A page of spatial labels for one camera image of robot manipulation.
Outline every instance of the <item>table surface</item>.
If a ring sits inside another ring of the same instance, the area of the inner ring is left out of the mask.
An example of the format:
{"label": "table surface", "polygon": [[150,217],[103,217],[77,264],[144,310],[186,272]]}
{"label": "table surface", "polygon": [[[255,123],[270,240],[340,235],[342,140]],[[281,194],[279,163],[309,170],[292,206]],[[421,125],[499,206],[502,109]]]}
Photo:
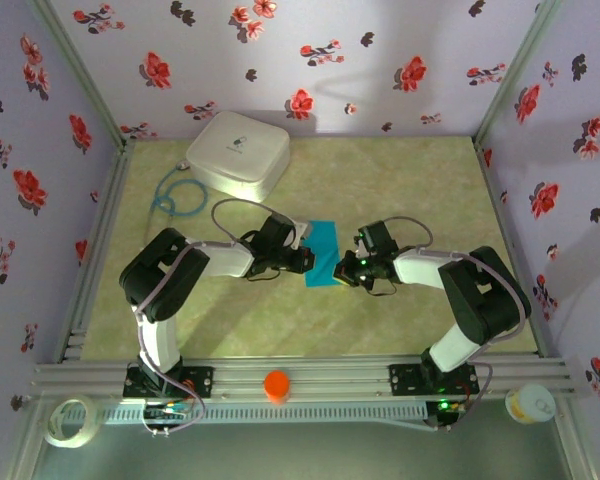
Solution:
{"label": "table surface", "polygon": [[[191,142],[139,142],[120,200],[88,327],[82,358],[127,360],[138,353],[136,325],[118,277],[167,226],[157,212],[148,225],[155,186],[182,158]],[[173,178],[187,178],[178,172]],[[227,195],[210,190],[198,216],[171,225],[187,237],[226,241],[210,218],[211,206]],[[173,192],[179,210],[199,204],[194,186]],[[340,254],[353,249],[363,225],[393,215],[416,217],[433,230],[432,248],[470,251],[490,245],[509,265],[480,165],[468,137],[294,138],[291,161],[264,202],[292,218],[336,223]],[[267,213],[231,203],[219,221],[238,236],[258,229]],[[426,239],[419,227],[392,222],[398,245]],[[271,282],[204,278],[177,314],[178,345],[186,358],[226,356],[419,354],[453,325],[442,290],[398,286],[376,298],[362,288],[307,288],[300,275]],[[529,327],[495,351],[535,351]]]}

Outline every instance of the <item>white box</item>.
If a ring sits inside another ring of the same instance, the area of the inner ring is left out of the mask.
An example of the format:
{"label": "white box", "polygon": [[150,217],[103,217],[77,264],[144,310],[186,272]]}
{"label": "white box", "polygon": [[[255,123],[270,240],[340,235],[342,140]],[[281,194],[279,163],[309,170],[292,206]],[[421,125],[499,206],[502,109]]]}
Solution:
{"label": "white box", "polygon": [[194,177],[208,187],[262,202],[289,164],[289,134],[220,112],[191,144],[186,158]]}

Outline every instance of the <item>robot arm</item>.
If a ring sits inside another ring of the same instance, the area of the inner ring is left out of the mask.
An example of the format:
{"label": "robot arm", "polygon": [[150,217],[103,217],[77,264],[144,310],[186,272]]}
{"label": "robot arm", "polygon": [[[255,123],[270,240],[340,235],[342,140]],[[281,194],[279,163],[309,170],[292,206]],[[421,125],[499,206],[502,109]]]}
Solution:
{"label": "robot arm", "polygon": [[382,221],[360,228],[354,242],[357,250],[347,251],[334,271],[334,278],[341,282],[353,287],[361,285],[368,292],[376,279],[421,284],[446,292],[456,324],[422,354],[422,373],[430,384],[515,327],[521,320],[517,299],[523,306],[524,318],[531,313],[529,300],[491,247],[480,247],[468,256],[418,247],[399,249]]}
{"label": "robot arm", "polygon": [[167,228],[131,261],[119,282],[135,313],[158,284],[164,282],[166,274],[161,265],[171,266],[187,249],[166,283],[141,312],[140,368],[150,388],[165,396],[173,390],[156,370],[179,378],[182,358],[176,343],[175,314],[198,280],[209,276],[250,279],[267,269],[299,274],[311,270],[314,255],[307,247],[300,246],[308,228],[308,223],[273,214],[260,230],[246,233],[239,243],[196,242]]}

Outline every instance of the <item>orange cup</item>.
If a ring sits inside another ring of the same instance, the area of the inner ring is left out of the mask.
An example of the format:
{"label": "orange cup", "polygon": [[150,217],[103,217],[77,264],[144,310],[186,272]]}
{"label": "orange cup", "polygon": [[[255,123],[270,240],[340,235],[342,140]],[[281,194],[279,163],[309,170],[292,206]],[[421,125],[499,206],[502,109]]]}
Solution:
{"label": "orange cup", "polygon": [[264,379],[264,392],[271,403],[282,405],[289,399],[291,381],[286,373],[273,370]]}

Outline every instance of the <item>tape roll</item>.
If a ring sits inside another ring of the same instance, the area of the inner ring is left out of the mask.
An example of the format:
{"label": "tape roll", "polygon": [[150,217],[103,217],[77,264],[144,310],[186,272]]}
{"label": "tape roll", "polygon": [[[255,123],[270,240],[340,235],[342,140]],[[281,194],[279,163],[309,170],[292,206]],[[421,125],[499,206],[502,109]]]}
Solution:
{"label": "tape roll", "polygon": [[[85,410],[84,424],[78,433],[65,437],[62,432],[62,422],[75,404],[81,404]],[[100,429],[100,409],[96,403],[84,395],[76,395],[61,402],[51,413],[47,422],[45,440],[54,447],[78,448],[87,444]]]}

